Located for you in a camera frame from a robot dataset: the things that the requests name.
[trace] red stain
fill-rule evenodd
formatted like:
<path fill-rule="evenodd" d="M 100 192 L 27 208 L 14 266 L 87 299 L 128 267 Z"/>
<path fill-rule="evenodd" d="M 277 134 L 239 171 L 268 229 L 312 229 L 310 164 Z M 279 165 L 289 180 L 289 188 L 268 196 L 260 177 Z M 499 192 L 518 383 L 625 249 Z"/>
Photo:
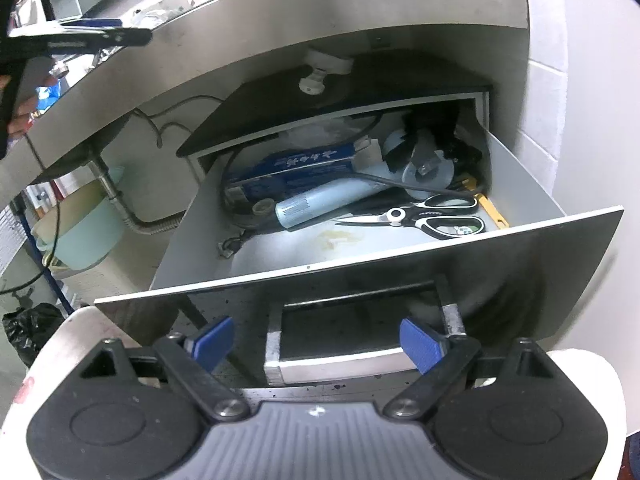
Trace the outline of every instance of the red stain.
<path fill-rule="evenodd" d="M 14 397 L 15 404 L 25 403 L 25 401 L 27 400 L 27 397 L 29 397 L 29 394 L 31 393 L 31 390 L 33 390 L 34 383 L 35 383 L 35 379 L 33 377 L 27 377 L 24 380 L 24 382 L 22 383 L 22 386 L 20 386 L 20 389 L 18 390 L 18 393 L 15 394 L 15 397 Z"/>

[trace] person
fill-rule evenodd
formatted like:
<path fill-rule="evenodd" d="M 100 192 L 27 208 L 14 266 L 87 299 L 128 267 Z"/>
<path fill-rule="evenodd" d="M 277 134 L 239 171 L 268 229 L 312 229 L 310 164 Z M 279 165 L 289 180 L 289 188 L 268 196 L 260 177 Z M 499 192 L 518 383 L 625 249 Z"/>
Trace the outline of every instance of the person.
<path fill-rule="evenodd" d="M 9 84 L 9 81 L 11 81 L 11 78 L 9 76 L 0 75 L 0 90 L 6 88 L 6 86 Z M 53 86 L 57 81 L 58 80 L 55 77 L 49 75 L 44 79 L 41 86 Z M 7 126 L 9 140 L 19 139 L 29 129 L 31 113 L 36 111 L 36 108 L 38 106 L 38 96 L 35 93 L 35 90 L 36 89 L 34 88 L 32 97 L 28 98 L 18 106 L 13 119 Z"/>

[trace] blue gripper pad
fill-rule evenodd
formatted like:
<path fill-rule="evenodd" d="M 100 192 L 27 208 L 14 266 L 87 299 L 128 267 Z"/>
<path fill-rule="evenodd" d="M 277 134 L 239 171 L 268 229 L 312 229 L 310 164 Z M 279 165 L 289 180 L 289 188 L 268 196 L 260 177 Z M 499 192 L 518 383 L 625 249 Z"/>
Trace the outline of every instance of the blue gripper pad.
<path fill-rule="evenodd" d="M 235 333 L 233 319 L 228 316 L 217 318 L 188 338 L 184 342 L 184 349 L 207 372 L 212 372 L 231 352 Z"/>
<path fill-rule="evenodd" d="M 400 346 L 424 375 L 444 357 L 447 338 L 429 327 L 418 327 L 405 318 L 400 323 Z"/>

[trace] white tile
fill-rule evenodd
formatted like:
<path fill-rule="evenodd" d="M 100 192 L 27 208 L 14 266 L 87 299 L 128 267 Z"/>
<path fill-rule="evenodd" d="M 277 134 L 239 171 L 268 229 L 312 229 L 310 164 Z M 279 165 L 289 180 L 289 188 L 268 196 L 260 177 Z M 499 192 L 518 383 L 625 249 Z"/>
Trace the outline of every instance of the white tile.
<path fill-rule="evenodd" d="M 529 57 L 566 72 L 564 0 L 529 0 L 529 21 Z"/>
<path fill-rule="evenodd" d="M 513 152 L 540 185 L 547 192 L 551 192 L 556 179 L 558 162 L 524 132 L 518 133 Z"/>
<path fill-rule="evenodd" d="M 529 61 L 520 129 L 558 158 L 566 110 L 566 74 Z"/>

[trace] trash bag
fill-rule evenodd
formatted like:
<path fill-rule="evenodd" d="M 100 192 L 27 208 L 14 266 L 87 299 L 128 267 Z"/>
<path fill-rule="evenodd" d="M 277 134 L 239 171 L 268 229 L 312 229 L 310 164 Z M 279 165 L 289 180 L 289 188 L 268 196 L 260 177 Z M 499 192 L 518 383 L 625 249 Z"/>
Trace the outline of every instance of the trash bag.
<path fill-rule="evenodd" d="M 62 313 L 50 303 L 20 307 L 2 316 L 2 326 L 22 362 L 31 367 L 45 343 L 62 324 Z"/>

